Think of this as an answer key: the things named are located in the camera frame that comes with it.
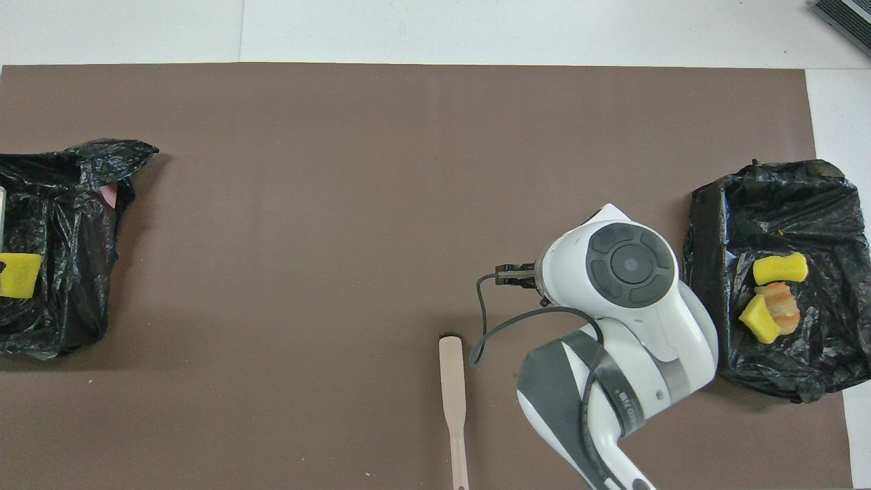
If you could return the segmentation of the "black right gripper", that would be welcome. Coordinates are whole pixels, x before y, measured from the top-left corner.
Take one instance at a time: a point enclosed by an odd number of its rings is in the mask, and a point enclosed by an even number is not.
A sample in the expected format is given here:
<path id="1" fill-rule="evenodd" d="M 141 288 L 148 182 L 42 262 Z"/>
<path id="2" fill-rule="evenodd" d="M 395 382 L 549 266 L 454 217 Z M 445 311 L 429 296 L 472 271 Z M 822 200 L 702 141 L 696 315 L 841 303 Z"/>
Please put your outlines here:
<path id="1" fill-rule="evenodd" d="M 501 264 L 495 267 L 495 283 L 529 289 L 538 294 L 539 303 L 545 303 L 545 296 L 539 288 L 540 273 L 535 263 Z"/>

